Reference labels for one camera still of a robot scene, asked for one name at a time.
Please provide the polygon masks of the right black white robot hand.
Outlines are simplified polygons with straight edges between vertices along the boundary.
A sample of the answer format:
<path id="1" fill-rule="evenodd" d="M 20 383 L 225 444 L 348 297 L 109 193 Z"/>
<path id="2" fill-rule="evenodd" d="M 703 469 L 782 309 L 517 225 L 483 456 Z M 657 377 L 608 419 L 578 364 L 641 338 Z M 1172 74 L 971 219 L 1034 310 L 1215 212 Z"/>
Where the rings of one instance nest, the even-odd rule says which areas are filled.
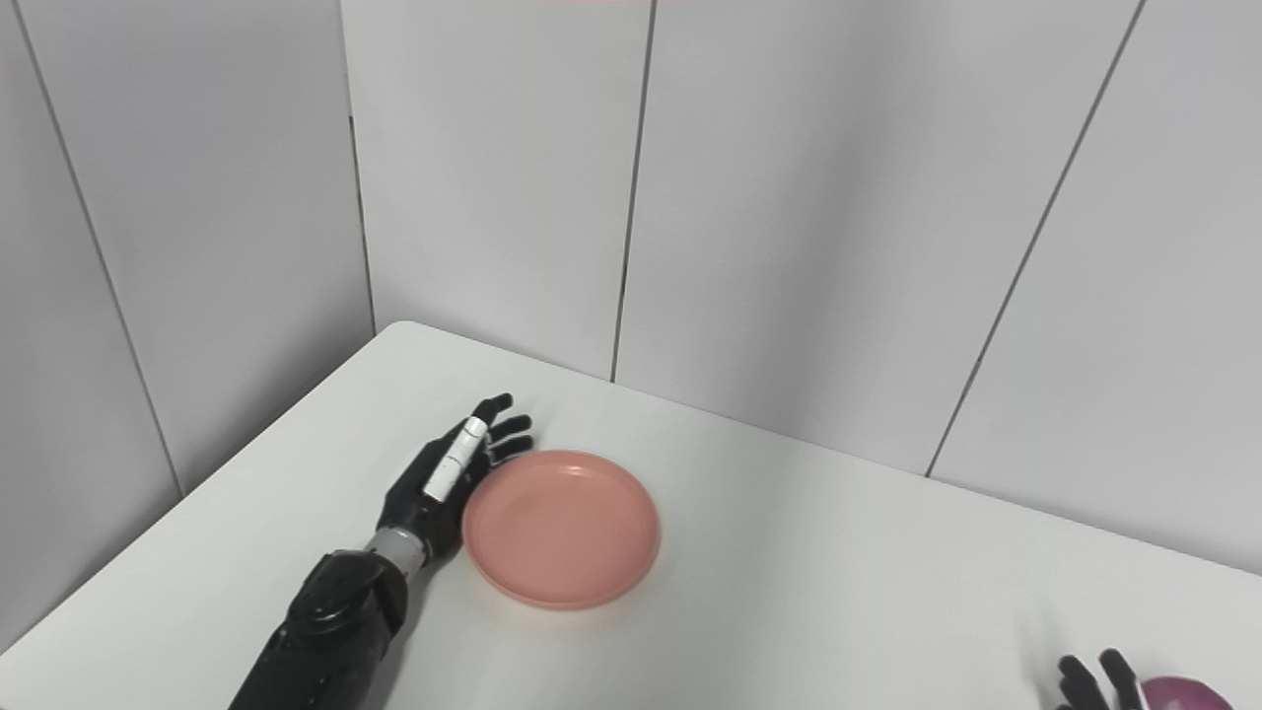
<path id="1" fill-rule="evenodd" d="M 1061 656 L 1056 662 L 1060 673 L 1058 687 L 1061 700 L 1055 709 L 1148 709 L 1140 682 L 1140 675 L 1117 648 L 1106 648 L 1098 657 L 1108 684 L 1113 689 L 1112 700 L 1100 689 L 1095 673 L 1092 673 L 1074 655 Z"/>

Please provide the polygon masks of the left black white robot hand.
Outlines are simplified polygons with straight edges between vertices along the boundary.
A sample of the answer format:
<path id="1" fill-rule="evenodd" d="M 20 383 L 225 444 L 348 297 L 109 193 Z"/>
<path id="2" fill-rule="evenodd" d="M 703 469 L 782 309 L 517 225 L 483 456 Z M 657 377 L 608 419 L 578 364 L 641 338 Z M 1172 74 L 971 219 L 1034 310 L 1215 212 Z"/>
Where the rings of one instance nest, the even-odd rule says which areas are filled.
<path id="1" fill-rule="evenodd" d="M 500 464 L 533 450 L 531 417 L 502 417 L 512 404 L 509 392 L 485 399 L 424 445 L 387 491 L 370 551 L 410 578 L 459 549 L 469 496 Z"/>

